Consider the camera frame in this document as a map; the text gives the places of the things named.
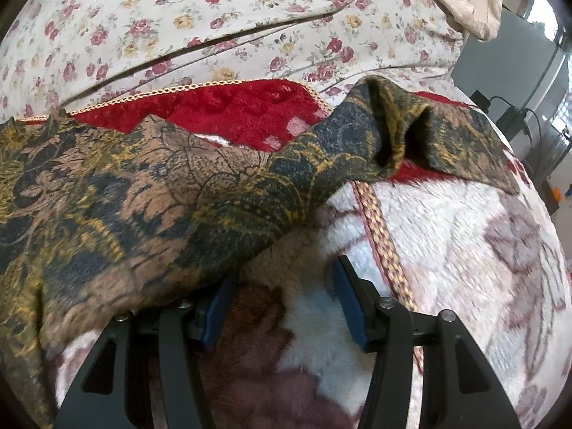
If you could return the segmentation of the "brown gold patterned garment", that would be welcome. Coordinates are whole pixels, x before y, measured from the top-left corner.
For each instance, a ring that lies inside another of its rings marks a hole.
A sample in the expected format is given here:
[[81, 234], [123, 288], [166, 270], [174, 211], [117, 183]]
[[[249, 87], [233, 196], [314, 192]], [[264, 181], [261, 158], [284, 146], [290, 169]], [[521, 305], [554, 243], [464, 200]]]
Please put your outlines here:
[[248, 125], [230, 96], [188, 92], [1, 127], [1, 374], [26, 415], [55, 417], [49, 365], [74, 336], [193, 288], [303, 225], [344, 184], [405, 161], [515, 195], [490, 121], [367, 77], [274, 152], [190, 132]]

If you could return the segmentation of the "floral rose bed sheet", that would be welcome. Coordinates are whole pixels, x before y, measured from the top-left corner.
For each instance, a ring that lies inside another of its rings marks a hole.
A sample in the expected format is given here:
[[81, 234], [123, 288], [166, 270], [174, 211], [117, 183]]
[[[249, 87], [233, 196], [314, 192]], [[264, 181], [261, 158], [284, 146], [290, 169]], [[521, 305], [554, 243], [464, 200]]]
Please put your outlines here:
[[435, 0], [28, 0], [1, 44], [1, 116], [248, 79], [332, 105], [366, 75], [454, 95], [465, 40]]

